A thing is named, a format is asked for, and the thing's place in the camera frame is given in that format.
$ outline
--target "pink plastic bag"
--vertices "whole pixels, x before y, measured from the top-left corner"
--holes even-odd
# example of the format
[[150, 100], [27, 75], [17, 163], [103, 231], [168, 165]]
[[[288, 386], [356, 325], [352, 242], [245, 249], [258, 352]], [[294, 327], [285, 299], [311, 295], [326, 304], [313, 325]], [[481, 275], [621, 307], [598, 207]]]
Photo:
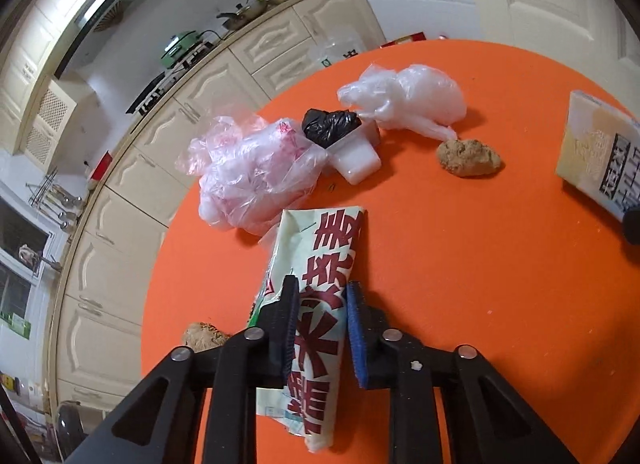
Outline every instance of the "pink plastic bag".
[[327, 161], [324, 149], [295, 121], [281, 119], [255, 131], [260, 125], [249, 120], [241, 127], [219, 117], [178, 160], [178, 169], [202, 175], [199, 213], [208, 224], [264, 235], [282, 210], [296, 209], [316, 186]]
[[418, 64], [400, 72], [369, 66], [357, 82], [338, 89], [338, 99], [382, 128], [410, 129], [441, 141], [458, 138], [450, 125], [466, 115], [458, 84], [441, 70]]

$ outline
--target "round table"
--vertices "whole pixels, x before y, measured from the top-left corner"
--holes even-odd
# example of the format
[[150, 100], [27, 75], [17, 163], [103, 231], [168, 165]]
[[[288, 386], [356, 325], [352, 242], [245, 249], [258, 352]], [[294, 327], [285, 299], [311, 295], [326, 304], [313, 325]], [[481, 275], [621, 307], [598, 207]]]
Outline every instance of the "round table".
[[[390, 324], [429, 346], [476, 346], [582, 464], [607, 463], [640, 414], [640, 251], [620, 224], [556, 176], [574, 89], [620, 108], [577, 72], [528, 51], [433, 40], [371, 51], [318, 72], [270, 102], [268, 120], [340, 108], [336, 90], [371, 63], [427, 64], [460, 84], [462, 139], [492, 146], [496, 176], [459, 179], [440, 168], [438, 142], [388, 131], [382, 169], [357, 186], [322, 176], [305, 207], [360, 205], [367, 220], [352, 278]], [[198, 217], [198, 185], [182, 203], [146, 298], [142, 371], [205, 321], [225, 332], [247, 322], [268, 253], [243, 231]], [[258, 418], [261, 464], [386, 463], [388, 392], [357, 388], [342, 362], [335, 444], [307, 452], [301, 438]]]

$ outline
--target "brown lump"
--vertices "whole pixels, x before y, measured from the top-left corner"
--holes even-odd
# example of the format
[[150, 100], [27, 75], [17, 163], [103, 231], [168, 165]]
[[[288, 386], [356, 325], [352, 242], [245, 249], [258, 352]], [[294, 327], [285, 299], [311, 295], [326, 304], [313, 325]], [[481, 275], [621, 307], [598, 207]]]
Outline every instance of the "brown lump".
[[500, 155], [477, 139], [450, 139], [438, 147], [436, 155], [442, 168], [458, 177], [489, 175], [502, 164]]
[[196, 321], [184, 331], [182, 344], [192, 348], [195, 352], [202, 352], [224, 345], [230, 337], [210, 323]]

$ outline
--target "window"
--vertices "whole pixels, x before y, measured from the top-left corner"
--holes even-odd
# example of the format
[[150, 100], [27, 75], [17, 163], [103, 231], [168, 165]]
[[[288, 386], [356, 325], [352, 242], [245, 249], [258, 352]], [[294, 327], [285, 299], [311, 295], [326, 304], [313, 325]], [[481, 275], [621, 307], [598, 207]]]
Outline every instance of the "window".
[[37, 283], [38, 268], [20, 261], [18, 251], [27, 244], [42, 254], [49, 235], [36, 227], [0, 197], [0, 317], [11, 322], [13, 315], [24, 319], [31, 287]]

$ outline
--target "range hood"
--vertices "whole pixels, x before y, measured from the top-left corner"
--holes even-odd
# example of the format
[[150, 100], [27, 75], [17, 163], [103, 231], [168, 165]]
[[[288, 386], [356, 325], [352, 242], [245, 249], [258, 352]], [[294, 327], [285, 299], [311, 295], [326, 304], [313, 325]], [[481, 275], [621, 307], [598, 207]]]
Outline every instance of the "range hood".
[[60, 78], [66, 69], [76, 70], [94, 61], [117, 25], [145, 0], [90, 0], [76, 19], [79, 33], [54, 73]]

